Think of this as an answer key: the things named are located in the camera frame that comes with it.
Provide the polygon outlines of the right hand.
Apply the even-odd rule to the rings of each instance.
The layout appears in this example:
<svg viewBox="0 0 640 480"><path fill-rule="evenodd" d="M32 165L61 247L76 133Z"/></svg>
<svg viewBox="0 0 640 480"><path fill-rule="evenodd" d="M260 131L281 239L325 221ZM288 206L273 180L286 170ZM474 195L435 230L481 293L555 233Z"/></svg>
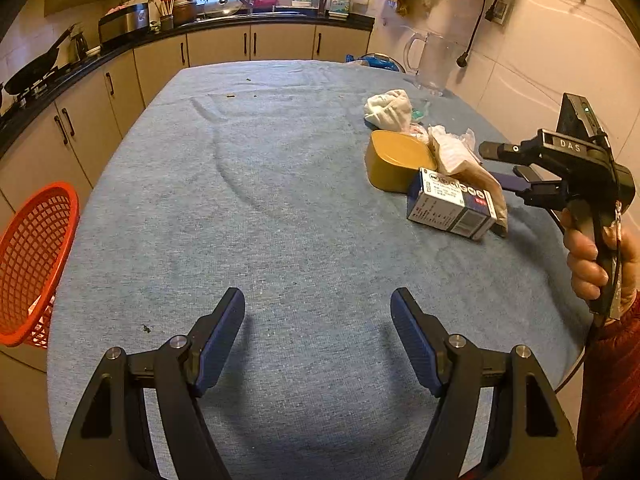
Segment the right hand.
<svg viewBox="0 0 640 480"><path fill-rule="evenodd" d="M608 282L608 274L597 264L596 244L576 229L570 211L564 209L561 223L565 228L563 244L568 250L567 266L572 274L570 284L576 296L582 300L596 300L600 288ZM622 289L620 290L620 312L625 313L636 300L639 276L639 245L634 237L622 229L620 242L622 257Z"/></svg>

